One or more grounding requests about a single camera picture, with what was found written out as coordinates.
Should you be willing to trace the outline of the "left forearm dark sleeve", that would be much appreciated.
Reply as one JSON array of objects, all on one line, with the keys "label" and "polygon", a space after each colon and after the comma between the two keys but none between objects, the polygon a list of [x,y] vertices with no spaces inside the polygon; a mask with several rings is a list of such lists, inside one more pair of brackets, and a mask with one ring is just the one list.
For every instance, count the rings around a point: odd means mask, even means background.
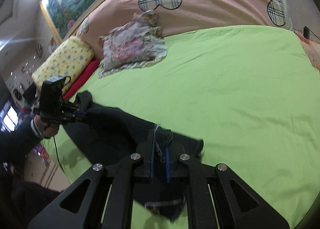
[{"label": "left forearm dark sleeve", "polygon": [[42,139],[42,133],[31,118],[22,122],[14,131],[1,131],[1,163],[12,162],[25,156]]}]

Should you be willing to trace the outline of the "left hand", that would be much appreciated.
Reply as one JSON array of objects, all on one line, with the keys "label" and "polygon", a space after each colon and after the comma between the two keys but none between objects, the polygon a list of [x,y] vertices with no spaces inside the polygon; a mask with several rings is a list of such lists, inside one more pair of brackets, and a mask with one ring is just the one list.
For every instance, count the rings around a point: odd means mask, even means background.
[{"label": "left hand", "polygon": [[37,134],[42,138],[51,138],[55,136],[59,131],[59,125],[47,124],[41,120],[39,115],[35,115],[33,118],[33,126]]}]

